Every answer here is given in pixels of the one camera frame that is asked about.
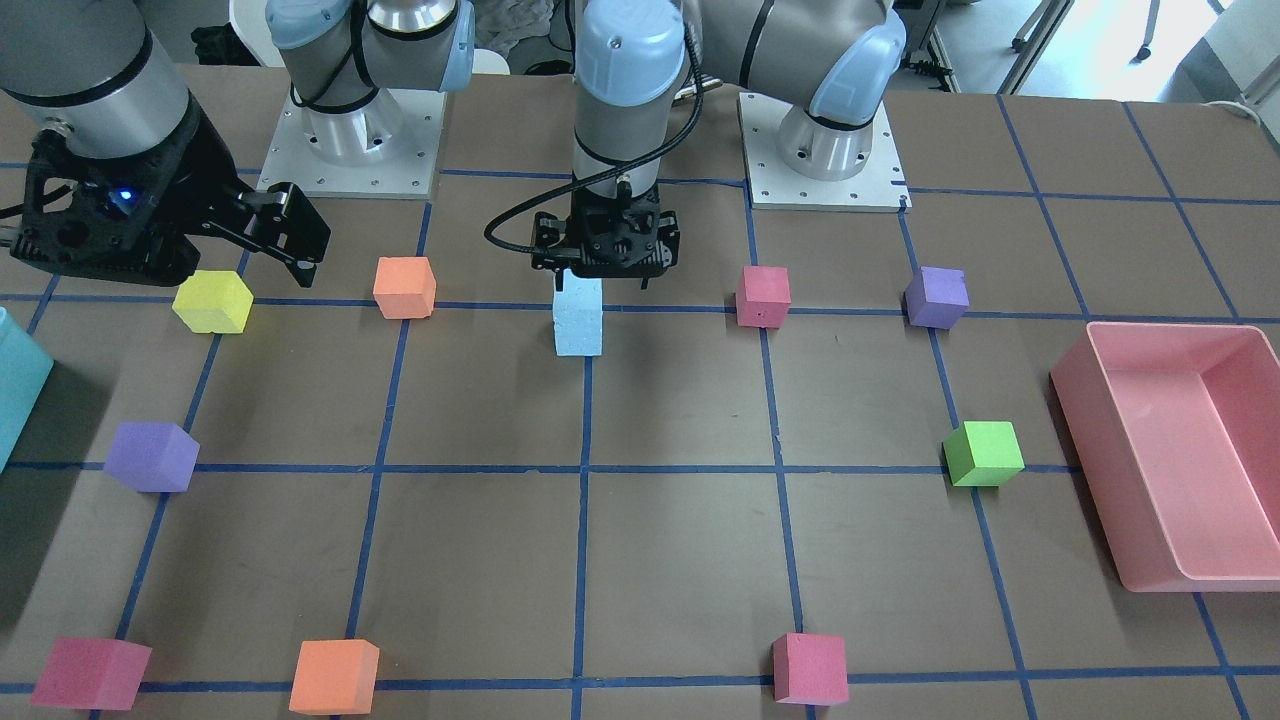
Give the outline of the light blue block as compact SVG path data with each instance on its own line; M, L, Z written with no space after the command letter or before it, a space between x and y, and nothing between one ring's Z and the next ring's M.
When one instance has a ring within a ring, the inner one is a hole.
M556 352L561 357L603 355L603 281L566 270L553 296Z

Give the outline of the yellow block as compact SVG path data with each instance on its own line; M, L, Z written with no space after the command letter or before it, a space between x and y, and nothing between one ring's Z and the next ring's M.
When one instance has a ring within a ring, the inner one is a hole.
M184 281L172 309L193 333L241 334L253 293L232 270L196 270Z

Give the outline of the pink block row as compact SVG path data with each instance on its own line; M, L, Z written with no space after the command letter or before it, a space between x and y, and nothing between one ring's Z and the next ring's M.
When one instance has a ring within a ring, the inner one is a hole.
M742 269L735 291L735 315L740 327L778 329L791 302L787 268L746 265Z
M771 644L773 698L782 705L832 707L850 701L846 641L786 633Z

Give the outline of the orange block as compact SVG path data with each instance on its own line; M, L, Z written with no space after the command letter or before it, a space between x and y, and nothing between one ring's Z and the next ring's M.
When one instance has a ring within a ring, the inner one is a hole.
M365 639L302 642L289 711L310 716L370 714L379 660L380 648Z
M429 318L436 297L436 279L429 259L379 258L372 296L388 320Z

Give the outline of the purple block far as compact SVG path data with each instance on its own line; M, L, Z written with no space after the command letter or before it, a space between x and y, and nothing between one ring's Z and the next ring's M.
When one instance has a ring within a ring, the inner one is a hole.
M200 443L169 421L124 421L102 470L138 492L180 493L189 487Z

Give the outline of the teal bin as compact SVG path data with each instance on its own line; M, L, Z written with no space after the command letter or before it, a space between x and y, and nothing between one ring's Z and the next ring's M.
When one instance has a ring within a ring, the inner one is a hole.
M1 309L1 470L52 370L52 357Z

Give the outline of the purple block near tray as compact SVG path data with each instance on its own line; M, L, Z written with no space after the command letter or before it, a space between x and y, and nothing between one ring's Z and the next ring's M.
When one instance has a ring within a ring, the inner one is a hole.
M908 322L915 327L950 331L969 309L966 273L945 266L920 266L905 291Z

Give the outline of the green block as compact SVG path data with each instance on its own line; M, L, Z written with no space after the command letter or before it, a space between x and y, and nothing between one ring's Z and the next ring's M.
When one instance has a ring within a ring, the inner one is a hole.
M998 487L1025 469L1011 421L963 421L943 442L956 487Z

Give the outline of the orange block front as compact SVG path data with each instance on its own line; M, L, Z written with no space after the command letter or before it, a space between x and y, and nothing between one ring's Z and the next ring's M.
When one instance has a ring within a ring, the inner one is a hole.
M365 639L302 642L289 711L310 716L370 714L379 660L380 648Z

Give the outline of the pink block front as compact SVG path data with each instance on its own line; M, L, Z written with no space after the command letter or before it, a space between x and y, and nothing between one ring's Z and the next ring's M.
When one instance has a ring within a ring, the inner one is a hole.
M59 637L29 702L77 710L129 711L152 650L128 641Z

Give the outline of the pink plastic tray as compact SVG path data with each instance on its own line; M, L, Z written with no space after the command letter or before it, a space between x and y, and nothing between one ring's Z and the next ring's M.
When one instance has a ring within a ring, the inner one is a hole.
M1051 379L1125 588L1279 588L1279 369L1261 329L1092 322Z

